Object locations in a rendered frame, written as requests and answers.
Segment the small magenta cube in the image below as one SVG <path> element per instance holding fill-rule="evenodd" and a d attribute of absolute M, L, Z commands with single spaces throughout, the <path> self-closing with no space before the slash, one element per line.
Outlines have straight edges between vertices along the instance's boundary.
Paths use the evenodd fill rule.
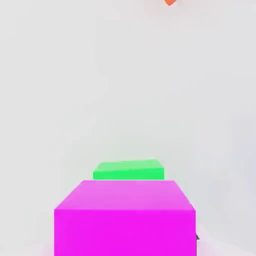
<path fill-rule="evenodd" d="M 197 256 L 196 211 L 172 180 L 84 180 L 54 209 L 54 256 Z"/>

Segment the small green cube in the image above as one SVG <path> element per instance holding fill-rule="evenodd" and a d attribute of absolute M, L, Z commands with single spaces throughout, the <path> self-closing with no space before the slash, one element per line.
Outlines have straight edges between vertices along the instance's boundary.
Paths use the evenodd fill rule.
<path fill-rule="evenodd" d="M 94 180 L 164 180 L 163 165 L 157 159 L 101 162 L 92 173 Z"/>

